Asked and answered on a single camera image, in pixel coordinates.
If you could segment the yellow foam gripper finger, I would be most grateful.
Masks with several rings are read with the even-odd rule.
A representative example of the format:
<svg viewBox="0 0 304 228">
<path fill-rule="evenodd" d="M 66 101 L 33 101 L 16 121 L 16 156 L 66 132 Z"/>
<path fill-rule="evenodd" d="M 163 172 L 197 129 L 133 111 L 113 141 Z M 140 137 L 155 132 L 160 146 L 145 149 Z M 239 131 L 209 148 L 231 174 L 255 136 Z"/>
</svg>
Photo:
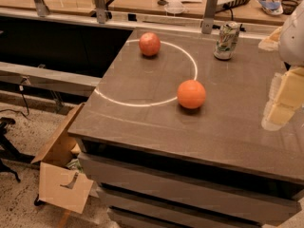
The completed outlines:
<svg viewBox="0 0 304 228">
<path fill-rule="evenodd" d="M 304 105 L 304 67 L 292 66 L 284 74 L 276 73 L 269 90 L 261 125 L 277 131 Z"/>
</svg>

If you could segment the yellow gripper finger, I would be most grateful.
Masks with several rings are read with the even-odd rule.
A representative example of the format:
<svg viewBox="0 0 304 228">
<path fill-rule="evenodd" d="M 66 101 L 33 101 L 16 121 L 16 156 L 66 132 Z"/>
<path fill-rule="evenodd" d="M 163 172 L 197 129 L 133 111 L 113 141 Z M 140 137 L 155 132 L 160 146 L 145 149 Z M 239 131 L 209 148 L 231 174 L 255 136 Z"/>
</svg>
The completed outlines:
<svg viewBox="0 0 304 228">
<path fill-rule="evenodd" d="M 278 50 L 278 41 L 281 31 L 282 27 L 276 28 L 269 36 L 259 42 L 258 47 L 266 51 Z"/>
</svg>

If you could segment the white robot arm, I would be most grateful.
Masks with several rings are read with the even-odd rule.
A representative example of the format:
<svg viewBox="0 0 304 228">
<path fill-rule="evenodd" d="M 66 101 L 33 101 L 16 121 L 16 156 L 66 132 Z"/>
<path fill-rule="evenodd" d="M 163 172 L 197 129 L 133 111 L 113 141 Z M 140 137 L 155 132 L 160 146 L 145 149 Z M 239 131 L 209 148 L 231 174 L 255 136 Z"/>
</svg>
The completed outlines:
<svg viewBox="0 0 304 228">
<path fill-rule="evenodd" d="M 261 122 L 264 129 L 277 131 L 304 104 L 304 1 L 258 47 L 277 50 L 280 60 L 289 66 L 283 75 L 275 74 Z"/>
</svg>

